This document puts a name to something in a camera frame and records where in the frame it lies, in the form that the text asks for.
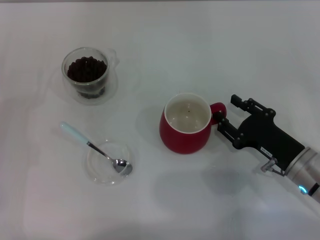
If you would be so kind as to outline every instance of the transparent glass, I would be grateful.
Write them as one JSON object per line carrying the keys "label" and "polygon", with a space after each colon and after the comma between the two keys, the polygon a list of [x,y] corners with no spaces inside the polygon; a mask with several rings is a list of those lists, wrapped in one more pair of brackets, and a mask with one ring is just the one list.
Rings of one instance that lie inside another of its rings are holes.
{"label": "transparent glass", "polygon": [[[104,61],[106,70],[104,74],[91,82],[77,82],[68,77],[69,66],[77,59],[82,57],[93,57],[98,61]],[[95,105],[101,102],[106,95],[106,84],[109,79],[110,64],[112,64],[102,51],[92,47],[81,47],[70,52],[63,60],[61,70],[63,74],[63,83],[68,94],[76,101],[86,104]]]}
{"label": "transparent glass", "polygon": [[[128,146],[122,142],[114,140],[106,140],[105,142],[98,144],[97,147],[104,153],[108,154],[113,159],[126,160],[133,166],[133,156]],[[121,172],[117,172],[110,160],[101,155],[92,148],[89,149],[88,154],[83,162],[83,168],[86,175],[97,184],[116,185],[121,183],[127,176],[126,168]]]}

